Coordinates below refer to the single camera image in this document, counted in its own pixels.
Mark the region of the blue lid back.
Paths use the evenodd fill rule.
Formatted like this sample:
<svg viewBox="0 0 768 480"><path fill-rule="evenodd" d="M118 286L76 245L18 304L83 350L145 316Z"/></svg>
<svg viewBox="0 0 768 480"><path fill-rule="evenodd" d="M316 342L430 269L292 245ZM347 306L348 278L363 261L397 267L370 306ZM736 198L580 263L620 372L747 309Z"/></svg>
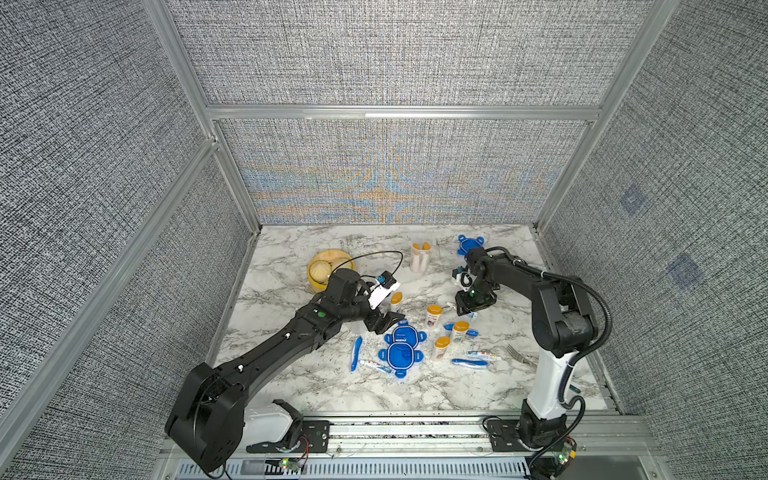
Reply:
<svg viewBox="0 0 768 480"><path fill-rule="evenodd" d="M459 235L457 254L461 257L465 257L471 250L475 248L483 248L484 244L485 239L482 236L467 237L465 235Z"/></svg>

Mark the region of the orange cap bottle small back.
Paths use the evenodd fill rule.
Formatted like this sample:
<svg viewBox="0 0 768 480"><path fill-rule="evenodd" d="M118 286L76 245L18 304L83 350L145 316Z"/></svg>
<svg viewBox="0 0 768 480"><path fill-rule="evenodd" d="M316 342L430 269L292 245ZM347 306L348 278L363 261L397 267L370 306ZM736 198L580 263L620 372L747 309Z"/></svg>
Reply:
<svg viewBox="0 0 768 480"><path fill-rule="evenodd" d="M424 242L420 249L420 272L425 273L431 258L432 247L429 242Z"/></svg>

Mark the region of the clear container back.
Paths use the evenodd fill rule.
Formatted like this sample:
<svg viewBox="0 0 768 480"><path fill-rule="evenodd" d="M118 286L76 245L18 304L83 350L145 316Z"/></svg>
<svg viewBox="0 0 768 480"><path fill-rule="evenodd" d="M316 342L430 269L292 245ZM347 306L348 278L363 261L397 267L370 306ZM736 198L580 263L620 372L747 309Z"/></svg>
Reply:
<svg viewBox="0 0 768 480"><path fill-rule="evenodd" d="M429 266L432 255L432 245L428 241L411 244L410 270L415 274L424 274Z"/></svg>

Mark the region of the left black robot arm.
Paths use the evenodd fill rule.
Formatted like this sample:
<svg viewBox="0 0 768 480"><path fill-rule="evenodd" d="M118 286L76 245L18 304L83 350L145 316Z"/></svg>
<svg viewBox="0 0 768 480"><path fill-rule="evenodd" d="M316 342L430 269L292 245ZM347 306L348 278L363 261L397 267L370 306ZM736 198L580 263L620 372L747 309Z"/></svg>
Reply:
<svg viewBox="0 0 768 480"><path fill-rule="evenodd" d="M165 433L211 478L241 443L245 409L278 373L333 338L344 323L361 321L384 333L404 318L379 306L400 283L385 271L367 282L358 272L339 268L326 289L297 309L289 322L261 344L212 367L203 362L186 376L165 424Z"/></svg>

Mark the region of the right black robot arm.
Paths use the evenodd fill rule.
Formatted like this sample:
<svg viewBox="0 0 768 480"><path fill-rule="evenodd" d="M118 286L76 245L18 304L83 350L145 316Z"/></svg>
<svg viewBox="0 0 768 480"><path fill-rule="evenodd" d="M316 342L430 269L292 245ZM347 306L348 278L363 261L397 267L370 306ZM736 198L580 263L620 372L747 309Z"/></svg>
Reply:
<svg viewBox="0 0 768 480"><path fill-rule="evenodd" d="M465 262L473 283L455 296L460 316L493 306L500 287L531 303L531 329L540 354L517 431L525 448L544 452L563 442L586 411L586 400L571 390L571 381L577 364L609 338L610 309L581 279L534 267L503 247L471 249Z"/></svg>

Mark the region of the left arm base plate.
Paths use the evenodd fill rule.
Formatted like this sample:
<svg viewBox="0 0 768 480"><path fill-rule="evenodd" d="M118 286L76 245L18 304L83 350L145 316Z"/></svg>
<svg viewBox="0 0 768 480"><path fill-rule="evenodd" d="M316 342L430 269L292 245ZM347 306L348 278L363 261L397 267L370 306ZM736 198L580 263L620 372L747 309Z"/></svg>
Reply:
<svg viewBox="0 0 768 480"><path fill-rule="evenodd" d="M303 421L301 428L290 427L287 436L279 442L260 442L246 446L251 454L326 453L330 440L331 422L326 420Z"/></svg>

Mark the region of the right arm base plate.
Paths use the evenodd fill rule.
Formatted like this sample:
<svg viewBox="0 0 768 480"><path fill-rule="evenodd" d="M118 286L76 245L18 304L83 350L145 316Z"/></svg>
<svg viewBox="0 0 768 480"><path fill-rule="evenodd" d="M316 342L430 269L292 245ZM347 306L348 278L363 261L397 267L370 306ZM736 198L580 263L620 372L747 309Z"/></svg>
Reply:
<svg viewBox="0 0 768 480"><path fill-rule="evenodd" d="M481 420L494 453L539 452L560 448L572 431L566 417L543 420L487 416Z"/></svg>

